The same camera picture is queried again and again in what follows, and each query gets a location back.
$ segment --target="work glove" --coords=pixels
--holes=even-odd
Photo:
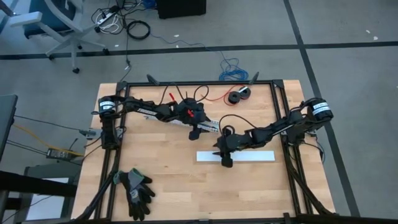
[[[126,189],[126,198],[129,205],[129,216],[134,220],[145,219],[145,215],[150,214],[147,206],[151,203],[150,197],[155,197],[155,193],[146,184],[152,183],[152,179],[142,175],[137,169],[133,168],[126,173],[119,171],[114,176],[115,184],[122,183]]]

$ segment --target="wooden tabletop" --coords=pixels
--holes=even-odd
[[[303,100],[300,82],[285,80],[284,84],[290,108],[298,106]],[[192,96],[196,87],[181,86],[180,89]],[[101,84],[98,98],[114,95],[115,88],[114,83]],[[229,88],[228,85],[211,85],[208,98],[217,98]],[[132,87],[130,95],[159,103],[163,90],[162,86]],[[251,91],[248,100],[234,106],[225,105],[223,100],[204,100],[207,116],[219,120],[223,115],[233,113],[243,116],[256,126],[267,126],[274,122],[276,116],[269,85],[253,85]],[[178,101],[179,94],[175,87],[169,87],[167,92],[173,93]],[[283,108],[279,91],[277,92],[280,107]],[[168,101],[171,99],[166,94],[164,102]],[[237,133],[251,128],[235,117],[223,119],[222,125],[227,124],[233,125]],[[93,117],[91,127],[101,128],[99,116]],[[190,141],[190,128],[145,120],[143,114],[139,113],[126,115],[126,127],[119,169],[128,172],[135,167],[154,181],[148,186],[156,193],[156,197],[149,204],[151,214],[146,216],[146,220],[279,218],[283,217],[284,212],[294,216],[279,136],[275,136],[263,148],[248,149],[274,151],[274,162],[235,162],[233,168],[229,169],[219,162],[196,161],[197,151],[217,150],[212,145],[216,142],[218,133],[204,133],[198,140]],[[309,136],[305,140],[316,144]],[[86,149],[86,154],[99,144],[97,142]],[[318,149],[301,145],[300,152],[308,186],[327,209],[334,211]],[[103,158],[104,150],[98,149],[85,159],[72,218],[84,211],[97,192]],[[109,189],[104,196],[103,217],[108,204],[108,193]],[[299,187],[298,194],[301,208],[305,211]],[[125,189],[121,184],[116,187],[112,221],[132,221],[127,211]]]

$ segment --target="power strip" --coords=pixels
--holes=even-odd
[[[98,22],[97,22],[97,25],[101,25],[101,24],[103,24],[104,22],[106,22],[110,17],[112,17],[112,16],[114,16],[115,15],[115,12],[109,12],[107,15],[106,15],[106,17],[105,18],[103,18],[103,19],[100,19]]]

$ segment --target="black robotic arm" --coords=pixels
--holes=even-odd
[[[179,120],[183,124],[189,124],[193,130],[189,134],[190,140],[199,138],[200,133],[207,132],[198,128],[198,124],[210,121],[206,116],[203,103],[198,103],[194,98],[184,98],[180,103],[171,101],[169,103],[155,104],[153,101],[144,101],[133,96],[105,96],[98,100],[98,114],[102,122],[101,142],[103,149],[118,149],[120,146],[115,120],[129,112],[138,112],[156,117],[159,121],[170,122]]]
[[[307,114],[302,114],[301,111],[305,107],[307,107]],[[215,154],[222,157],[221,164],[225,167],[232,167],[232,152],[263,147],[272,140],[272,137],[283,131],[286,131],[289,143],[298,143],[304,139],[306,132],[317,130],[329,122],[333,118],[333,113],[324,99],[312,98],[303,101],[300,106],[292,108],[287,116],[267,127],[254,126],[252,129],[245,130],[244,134],[236,134],[235,129],[230,125],[221,129],[221,120],[227,116],[236,115],[228,114],[220,119],[221,137],[217,139],[214,146],[220,149]]]

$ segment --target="roll of tape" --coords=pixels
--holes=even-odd
[[[250,97],[250,94],[251,94],[251,90],[247,86],[244,86],[244,87],[240,88],[239,92],[241,94],[241,99],[242,100],[248,99]]]
[[[231,104],[239,103],[240,100],[241,100],[241,94],[240,93],[238,93],[236,91],[232,91],[231,93],[229,93],[228,101]]]

